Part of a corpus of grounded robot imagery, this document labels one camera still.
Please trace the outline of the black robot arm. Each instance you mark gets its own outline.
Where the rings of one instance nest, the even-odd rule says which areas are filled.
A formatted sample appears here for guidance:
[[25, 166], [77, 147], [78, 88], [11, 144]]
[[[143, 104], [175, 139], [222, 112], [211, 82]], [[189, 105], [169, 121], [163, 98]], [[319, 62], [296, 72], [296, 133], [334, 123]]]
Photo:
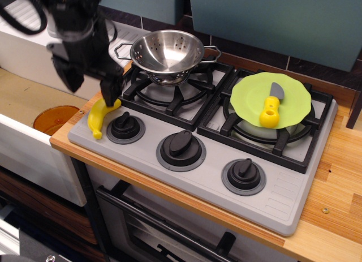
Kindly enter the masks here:
[[105, 17], [98, 9], [100, 0], [32, 0], [51, 17], [61, 43], [49, 44], [53, 65], [60, 79], [76, 92], [85, 76], [100, 81], [106, 106], [120, 96], [123, 68], [109, 54]]

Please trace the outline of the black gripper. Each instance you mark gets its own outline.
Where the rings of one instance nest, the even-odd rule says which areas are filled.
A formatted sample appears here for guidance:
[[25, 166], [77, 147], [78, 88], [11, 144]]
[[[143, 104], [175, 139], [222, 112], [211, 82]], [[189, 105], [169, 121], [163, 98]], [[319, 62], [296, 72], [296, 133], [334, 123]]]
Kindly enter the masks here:
[[122, 93], [124, 69], [109, 54], [109, 35], [104, 18], [96, 19], [93, 31], [78, 41], [48, 44], [53, 65], [65, 86], [75, 93], [85, 75], [101, 80], [100, 87], [106, 106], [114, 106]]

